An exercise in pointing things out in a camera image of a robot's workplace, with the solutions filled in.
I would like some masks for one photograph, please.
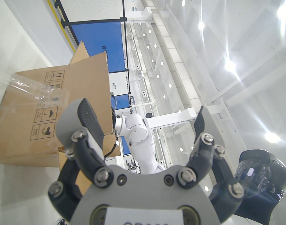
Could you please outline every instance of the cardboard flap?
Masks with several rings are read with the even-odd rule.
[[[85,48],[84,42],[81,42],[69,64],[70,65],[74,64],[74,63],[79,62],[79,61],[86,59],[88,57],[89,57],[89,54]]]
[[[106,59],[106,52],[103,52],[69,65],[65,85],[70,93],[69,103],[80,98],[88,99],[105,135],[113,132],[109,70]]]

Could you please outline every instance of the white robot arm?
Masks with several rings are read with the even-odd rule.
[[[139,163],[141,174],[154,174],[165,170],[155,159],[154,135],[146,118],[133,113],[128,117],[116,116],[116,136],[124,136],[133,158]]]

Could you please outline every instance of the blue wall panel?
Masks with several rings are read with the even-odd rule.
[[[129,148],[127,146],[127,142],[126,142],[124,136],[122,136],[121,139],[122,139],[123,155],[130,154],[130,151],[129,151]]]
[[[117,100],[116,110],[129,107],[128,94],[118,95],[118,96],[115,96],[115,98]],[[115,100],[113,97],[111,97],[111,105],[113,108],[115,108]]]
[[[109,72],[125,70],[120,22],[73,25],[72,29],[89,56],[107,51]]]

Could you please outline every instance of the metal screw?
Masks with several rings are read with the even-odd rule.
[[[83,137],[83,132],[81,132],[81,131],[76,131],[76,132],[74,132],[74,134],[72,135],[72,137],[73,137],[74,139],[76,139],[76,140],[79,140],[79,139],[81,139],[81,138]]]
[[[167,175],[164,177],[164,183],[165,183],[165,185],[167,185],[167,186],[172,186],[173,183],[174,183],[173,177],[172,177],[170,174],[167,174]]]
[[[182,175],[181,175],[181,178],[187,182],[187,183],[190,183],[194,180],[194,175],[192,172],[190,172],[189,170],[185,170]]]
[[[213,138],[212,135],[206,134],[206,135],[204,136],[204,140],[205,140],[207,143],[211,143],[211,142],[214,140],[214,138]]]
[[[243,192],[242,186],[239,183],[234,184],[233,185],[233,192],[235,194],[242,194],[242,192]]]
[[[127,181],[127,178],[124,174],[119,175],[117,178],[117,184],[120,186],[125,185],[126,181]]]
[[[222,147],[222,146],[217,146],[216,150],[217,150],[217,152],[220,153],[220,154],[224,154],[224,153],[225,153],[225,149],[224,149],[224,147]]]
[[[106,170],[101,170],[97,175],[97,180],[99,182],[105,182],[109,178],[109,173]]]
[[[235,198],[240,199],[240,198],[244,197],[244,189],[240,183],[235,183],[233,185],[229,184],[228,190],[231,193],[231,195]]]
[[[65,153],[66,153],[68,156],[73,155],[73,148],[67,149],[67,150],[65,151]]]
[[[60,181],[53,182],[49,187],[48,192],[53,195],[54,198],[60,196],[64,189],[63,183]]]

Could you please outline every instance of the yellow stripe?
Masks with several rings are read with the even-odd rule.
[[[48,4],[49,4],[49,6],[50,6],[50,9],[51,9],[53,15],[55,16],[55,19],[57,20],[57,22],[58,22],[60,28],[62,29],[62,32],[64,33],[65,38],[67,39],[67,41],[68,41],[70,47],[72,48],[73,52],[75,52],[75,48],[74,48],[72,42],[70,41],[70,39],[69,39],[67,33],[65,32],[65,30],[64,30],[64,28],[63,28],[63,26],[62,26],[62,24],[61,24],[61,21],[60,21],[60,19],[58,18],[57,14],[56,14],[56,11],[55,11],[55,9],[54,9],[54,7],[53,7],[53,5],[52,5],[52,3],[50,2],[50,0],[47,0],[47,2],[48,2]]]

